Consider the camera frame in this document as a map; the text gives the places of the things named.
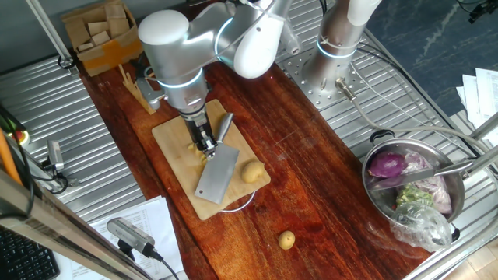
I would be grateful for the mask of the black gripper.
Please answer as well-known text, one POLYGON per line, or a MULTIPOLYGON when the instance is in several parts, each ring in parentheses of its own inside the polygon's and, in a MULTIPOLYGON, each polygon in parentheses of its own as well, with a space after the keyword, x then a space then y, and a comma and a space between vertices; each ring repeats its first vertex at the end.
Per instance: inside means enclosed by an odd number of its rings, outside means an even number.
POLYGON ((202 107, 193 113, 181 111, 180 115, 184 119, 191 140, 197 146, 198 150, 203 152, 207 159, 213 158, 218 143, 212 132, 206 109, 202 107))

